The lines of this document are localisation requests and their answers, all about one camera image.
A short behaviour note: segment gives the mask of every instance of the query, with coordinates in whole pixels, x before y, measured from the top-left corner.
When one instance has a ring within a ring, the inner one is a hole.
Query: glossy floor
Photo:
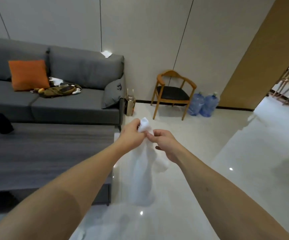
[[[254,112],[217,109],[210,118],[187,115],[184,121],[183,107],[160,105],[152,120],[154,109],[137,103],[134,117],[147,117],[153,128],[170,130],[289,231],[289,106],[268,97]],[[156,199],[151,206],[129,204],[130,161],[130,154],[125,155],[113,170],[112,204],[93,206],[71,240],[83,230],[85,239],[98,240],[218,239],[175,164],[153,174]]]

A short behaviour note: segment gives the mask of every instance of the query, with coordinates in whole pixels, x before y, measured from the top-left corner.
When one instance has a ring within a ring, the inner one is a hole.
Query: hand
[[[145,138],[144,132],[139,133],[137,131],[138,125],[140,125],[140,120],[136,118],[129,124],[125,125],[120,133],[117,142],[121,143],[121,146],[124,148],[125,153],[140,146],[140,144]]]
[[[174,163],[178,163],[177,153],[184,147],[174,138],[170,131],[164,129],[154,129],[154,135],[145,132],[149,141],[157,143],[156,149],[164,151],[167,158]]]

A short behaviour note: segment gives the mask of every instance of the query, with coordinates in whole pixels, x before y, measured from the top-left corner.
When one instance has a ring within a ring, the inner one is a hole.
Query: orange pillow
[[[14,91],[28,91],[35,88],[49,88],[44,60],[10,60],[11,81]]]

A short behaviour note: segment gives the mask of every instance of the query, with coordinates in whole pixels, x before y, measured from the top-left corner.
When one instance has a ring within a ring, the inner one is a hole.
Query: chair seat
[[[161,86],[157,87],[158,94],[160,94]],[[190,97],[181,88],[164,86],[162,92],[162,99],[169,100],[189,100]]]

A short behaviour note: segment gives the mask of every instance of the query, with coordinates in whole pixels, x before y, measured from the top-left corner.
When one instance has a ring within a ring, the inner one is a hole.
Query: left hand
[[[140,120],[136,118],[125,125],[120,133],[117,142],[121,143],[121,146],[125,149],[125,153],[140,146],[146,137],[144,132],[138,132],[138,125],[140,125]]]

